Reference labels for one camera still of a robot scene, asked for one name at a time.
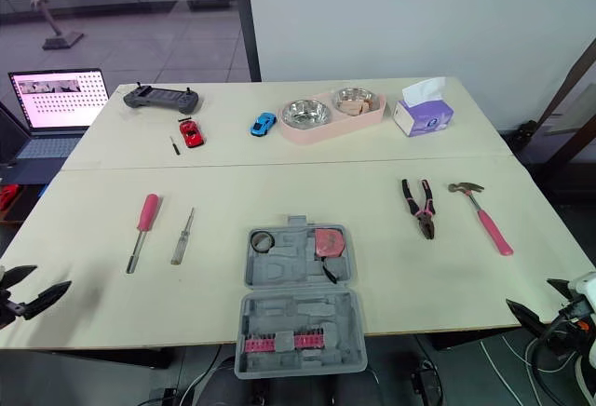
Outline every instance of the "stainless steel bowl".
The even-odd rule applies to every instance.
[[[369,101],[369,111],[375,111],[380,108],[379,98],[373,92],[364,88],[343,88],[333,94],[333,104],[342,113],[352,115],[342,110],[343,101]]]
[[[320,101],[291,101],[281,112],[282,120],[293,129],[313,129],[331,122],[331,111]]]

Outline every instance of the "laptop keyboard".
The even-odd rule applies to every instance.
[[[33,139],[20,152],[18,159],[68,157],[81,138]]]

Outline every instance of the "toolbox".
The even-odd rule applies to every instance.
[[[346,285],[354,257],[340,224],[249,234],[234,371],[240,379],[361,372],[368,360],[357,295]]]

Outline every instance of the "glass wall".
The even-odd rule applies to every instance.
[[[42,48],[54,31],[32,0],[0,0],[0,102],[23,112],[7,73],[100,68],[110,94],[143,82],[247,82],[236,0],[47,0],[71,47]]]

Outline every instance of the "game controller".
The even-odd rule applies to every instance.
[[[187,88],[186,91],[153,88],[151,85],[141,85],[124,96],[124,103],[130,108],[156,105],[166,108],[178,108],[183,115],[190,115],[198,103],[198,94]]]

